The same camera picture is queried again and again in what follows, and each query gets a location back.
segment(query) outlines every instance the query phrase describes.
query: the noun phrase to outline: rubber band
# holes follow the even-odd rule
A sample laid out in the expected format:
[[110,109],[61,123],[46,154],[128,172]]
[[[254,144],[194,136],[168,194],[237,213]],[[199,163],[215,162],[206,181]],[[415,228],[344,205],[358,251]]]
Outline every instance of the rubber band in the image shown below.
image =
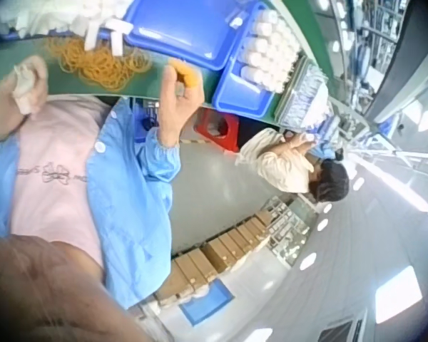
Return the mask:
[[124,89],[135,73],[145,73],[152,66],[147,51],[133,48],[124,57],[114,57],[106,41],[93,51],[84,51],[80,38],[48,38],[46,49],[58,59],[62,71],[76,73],[84,83],[100,85],[115,93]]

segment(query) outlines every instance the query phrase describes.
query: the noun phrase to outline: wrist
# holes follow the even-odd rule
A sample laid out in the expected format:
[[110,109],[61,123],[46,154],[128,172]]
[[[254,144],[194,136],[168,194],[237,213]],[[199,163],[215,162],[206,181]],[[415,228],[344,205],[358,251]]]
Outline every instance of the wrist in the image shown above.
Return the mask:
[[179,130],[170,130],[160,127],[158,129],[158,141],[163,147],[172,148],[179,144]]

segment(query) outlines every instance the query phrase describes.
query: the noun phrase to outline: black hair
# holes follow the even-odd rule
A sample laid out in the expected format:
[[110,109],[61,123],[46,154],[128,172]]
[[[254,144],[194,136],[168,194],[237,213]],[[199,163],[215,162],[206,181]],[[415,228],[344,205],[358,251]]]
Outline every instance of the black hair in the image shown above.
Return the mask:
[[309,191],[317,202],[336,202],[349,193],[349,177],[342,164],[326,159],[321,164],[320,180],[309,183]]

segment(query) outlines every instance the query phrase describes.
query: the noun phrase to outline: green work table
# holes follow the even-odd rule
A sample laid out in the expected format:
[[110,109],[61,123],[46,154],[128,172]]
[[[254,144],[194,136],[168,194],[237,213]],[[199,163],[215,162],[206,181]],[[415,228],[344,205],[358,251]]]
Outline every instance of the green work table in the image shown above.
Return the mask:
[[[285,8],[295,17],[295,22],[299,26],[301,33],[307,41],[307,45],[314,53],[315,60],[322,70],[329,77],[332,76],[330,60],[326,47],[323,43],[322,33],[314,14],[307,0],[284,0]],[[25,41],[13,41],[0,44],[0,80],[8,74],[14,65],[20,63],[26,57],[39,54],[48,62],[49,67],[49,93],[56,94],[92,94],[92,95],[122,95],[137,98],[158,99],[160,84],[162,79],[163,66],[167,63],[168,57],[159,53],[151,53],[153,59],[152,68],[143,74],[135,74],[128,85],[114,94],[108,90],[84,83],[75,74],[65,73],[58,65],[58,62],[49,57],[44,48],[46,38],[35,38]],[[203,73],[203,87],[205,90],[205,107],[211,107],[213,95],[220,80],[222,71],[212,71],[201,68]],[[266,123],[276,124],[274,112],[279,103],[280,95],[275,94],[266,114],[260,119]]]

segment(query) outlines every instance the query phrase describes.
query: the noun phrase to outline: gray floor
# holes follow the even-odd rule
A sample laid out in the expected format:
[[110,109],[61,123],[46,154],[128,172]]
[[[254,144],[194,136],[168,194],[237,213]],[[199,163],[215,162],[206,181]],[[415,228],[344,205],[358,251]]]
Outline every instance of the gray floor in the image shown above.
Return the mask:
[[[185,139],[202,139],[192,130]],[[182,170],[173,182],[173,252],[209,239],[252,215],[275,189],[246,165],[235,166],[235,156],[212,144],[182,144]]]

